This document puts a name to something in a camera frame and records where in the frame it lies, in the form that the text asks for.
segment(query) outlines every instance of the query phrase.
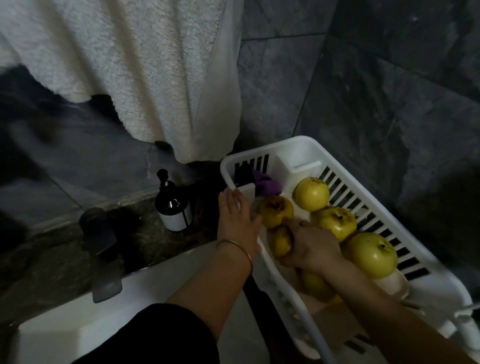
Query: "forearm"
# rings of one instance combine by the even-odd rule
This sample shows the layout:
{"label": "forearm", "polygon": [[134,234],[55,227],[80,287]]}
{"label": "forearm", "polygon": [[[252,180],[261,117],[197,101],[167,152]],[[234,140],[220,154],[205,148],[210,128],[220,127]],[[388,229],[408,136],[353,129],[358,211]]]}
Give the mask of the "forearm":
{"label": "forearm", "polygon": [[317,273],[342,297],[389,363],[472,363],[456,345],[402,307],[351,262],[339,259]]}
{"label": "forearm", "polygon": [[223,325],[250,274],[248,257],[233,244],[221,244],[214,256],[167,303],[188,308],[218,341]]}

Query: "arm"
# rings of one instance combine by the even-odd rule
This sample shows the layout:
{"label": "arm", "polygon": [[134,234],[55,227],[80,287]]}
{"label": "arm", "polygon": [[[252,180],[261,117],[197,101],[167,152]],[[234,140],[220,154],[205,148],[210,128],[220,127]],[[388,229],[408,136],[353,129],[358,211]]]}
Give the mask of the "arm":
{"label": "arm", "polygon": [[[234,196],[240,202],[240,211]],[[253,257],[260,250],[257,243],[261,217],[250,220],[249,203],[238,190],[228,191],[225,200],[218,196],[220,219],[217,239],[239,243]],[[201,318],[218,341],[223,325],[250,274],[251,265],[246,254],[231,243],[218,246],[214,256],[194,276],[179,288],[167,303],[188,308]]]}
{"label": "arm", "polygon": [[327,230],[293,221],[293,253],[286,266],[322,276],[340,295],[390,364],[474,363],[415,314],[402,307],[344,259],[338,240]]}

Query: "white sink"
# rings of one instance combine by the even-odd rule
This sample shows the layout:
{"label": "white sink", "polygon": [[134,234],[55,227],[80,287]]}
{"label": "white sink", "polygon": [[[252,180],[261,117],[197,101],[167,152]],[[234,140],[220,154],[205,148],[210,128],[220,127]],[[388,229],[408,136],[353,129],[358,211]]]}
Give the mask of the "white sink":
{"label": "white sink", "polygon": [[[24,322],[13,339],[9,363],[71,363],[107,340],[140,310],[164,302],[214,250],[212,242],[136,272],[122,280],[120,294],[104,302],[93,303],[89,293]],[[243,291],[225,324],[218,351],[222,364],[270,362]]]}

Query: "bottle label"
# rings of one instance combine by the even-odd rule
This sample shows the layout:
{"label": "bottle label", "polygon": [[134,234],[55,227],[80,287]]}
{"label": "bottle label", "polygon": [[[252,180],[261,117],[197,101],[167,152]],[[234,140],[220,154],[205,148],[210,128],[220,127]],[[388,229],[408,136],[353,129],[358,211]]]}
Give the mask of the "bottle label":
{"label": "bottle label", "polygon": [[170,231],[180,231],[185,229],[192,222],[192,209],[190,208],[190,202],[187,207],[176,215],[160,215],[163,224]]}

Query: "white plastic basket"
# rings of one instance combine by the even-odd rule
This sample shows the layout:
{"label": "white plastic basket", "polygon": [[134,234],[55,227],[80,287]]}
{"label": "white plastic basket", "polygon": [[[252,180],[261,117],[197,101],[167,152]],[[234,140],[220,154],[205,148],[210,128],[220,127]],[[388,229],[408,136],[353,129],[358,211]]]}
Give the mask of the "white plastic basket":
{"label": "white plastic basket", "polygon": [[[360,231],[381,234],[394,245],[399,255],[398,269],[409,281],[408,300],[420,307],[435,307],[422,318],[446,337],[455,332],[448,317],[472,304],[465,286],[317,141],[296,136],[226,157],[220,171],[229,188],[235,188],[235,169],[244,163],[280,182],[282,194],[288,197],[306,177],[326,181],[332,206],[349,208],[357,217]],[[241,190],[251,203],[255,202],[252,183]],[[299,209],[294,207],[297,215]],[[258,242],[262,253],[254,261],[253,277],[269,295],[300,352],[311,359],[321,357],[327,364],[386,363],[344,305],[324,315],[326,321],[320,325],[309,313],[306,297],[287,282],[285,272],[279,272],[280,267],[270,256],[265,231],[259,234]]]}

